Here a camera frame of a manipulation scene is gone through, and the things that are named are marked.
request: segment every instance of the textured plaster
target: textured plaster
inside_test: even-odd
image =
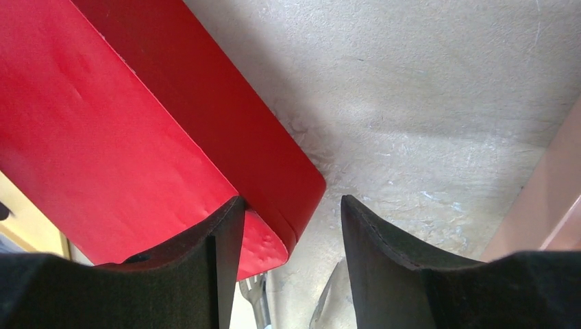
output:
[[[581,90],[581,1],[186,3],[329,185],[271,273],[275,328],[308,327],[343,194],[477,258]],[[355,328],[343,294],[322,328]],[[237,295],[232,328],[253,327]]]

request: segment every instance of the metal fork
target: metal fork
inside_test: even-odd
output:
[[[262,273],[242,280],[240,292],[252,304],[257,329],[272,329],[269,302],[267,299],[267,274]]]

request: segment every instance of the beige surface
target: beige surface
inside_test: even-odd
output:
[[[549,145],[482,254],[572,249],[581,241],[581,100]]]
[[[61,232],[0,172],[0,201],[12,214],[0,221],[0,233],[28,252],[50,252],[69,257],[69,245]]]

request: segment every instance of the white textured surface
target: white textured surface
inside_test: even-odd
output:
[[[277,329],[308,327],[343,194],[478,257],[581,90],[579,1],[186,3],[329,185],[270,275]],[[254,328],[246,304],[232,328]],[[337,316],[326,328],[355,328]]]

